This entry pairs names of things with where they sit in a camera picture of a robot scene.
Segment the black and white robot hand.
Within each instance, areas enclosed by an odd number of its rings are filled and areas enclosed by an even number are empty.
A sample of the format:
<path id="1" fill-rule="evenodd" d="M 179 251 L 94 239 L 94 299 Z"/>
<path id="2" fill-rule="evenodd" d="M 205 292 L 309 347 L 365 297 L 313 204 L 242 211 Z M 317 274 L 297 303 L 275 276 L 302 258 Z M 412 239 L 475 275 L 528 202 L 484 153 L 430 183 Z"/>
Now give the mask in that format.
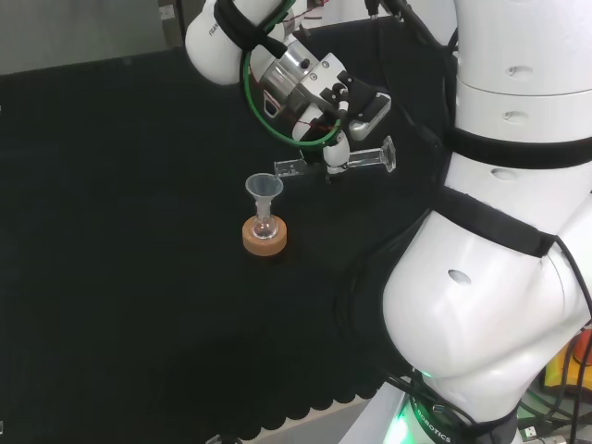
<path id="1" fill-rule="evenodd" d="M 356 79 L 333 54 L 318 60 L 285 54 L 262 74 L 255 114 L 276 139 L 328 174 L 350 166 L 350 141 L 365 139 L 389 113 L 392 99 Z"/>

